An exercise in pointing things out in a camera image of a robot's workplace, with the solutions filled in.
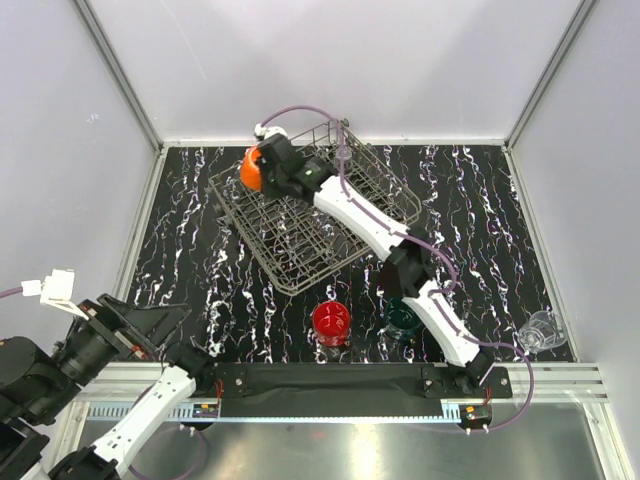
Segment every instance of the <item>black marble tabletop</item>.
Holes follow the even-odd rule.
[[[244,147],[171,148],[156,193],[129,300],[188,303],[176,334],[226,362],[424,362],[442,352],[428,331],[408,340],[385,334],[381,263],[366,255],[295,297],[275,290],[233,227],[217,218],[211,175]],[[549,298],[500,147],[385,146],[380,158],[421,199],[418,221],[453,260],[460,284],[449,301],[478,338],[517,343],[517,329]],[[446,279],[444,270],[440,278]],[[327,300],[352,314],[349,346],[330,350],[311,314]],[[510,351],[499,356],[510,359]],[[572,361],[568,345],[534,360]]]

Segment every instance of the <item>reflective metal surface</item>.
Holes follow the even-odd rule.
[[[494,423],[515,408],[496,405]],[[86,423],[81,446],[113,424]],[[604,479],[578,405],[533,405],[512,427],[489,435],[429,431],[444,426],[220,424],[203,432],[200,479],[438,480]],[[157,480],[179,476],[197,458],[198,440],[165,424],[134,466]],[[124,480],[135,477],[127,475]]]

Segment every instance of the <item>white wall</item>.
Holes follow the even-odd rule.
[[[580,355],[640,472],[640,3],[600,2],[516,145]]]
[[[92,0],[156,130],[173,140],[250,138],[299,103],[368,138],[504,138],[578,3]]]
[[[1,1],[0,66],[0,290],[70,267],[75,301],[109,292],[152,152],[71,2]],[[70,320],[0,300],[0,338],[47,352]]]

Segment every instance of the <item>red cup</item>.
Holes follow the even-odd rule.
[[[325,302],[313,312],[313,329],[318,342],[327,347],[338,347],[344,344],[349,336],[351,315],[347,307],[339,302]]]

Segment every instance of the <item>metal wire rack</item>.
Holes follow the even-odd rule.
[[[422,211],[418,197],[380,161],[373,147],[343,131],[351,153],[346,162],[351,185],[394,220],[415,222]],[[318,155],[338,167],[334,122],[318,125],[292,142],[303,154]],[[367,253],[369,247],[347,227],[303,201],[269,200],[247,189],[240,181],[241,163],[240,158],[212,176],[209,185],[277,290],[297,295]]]

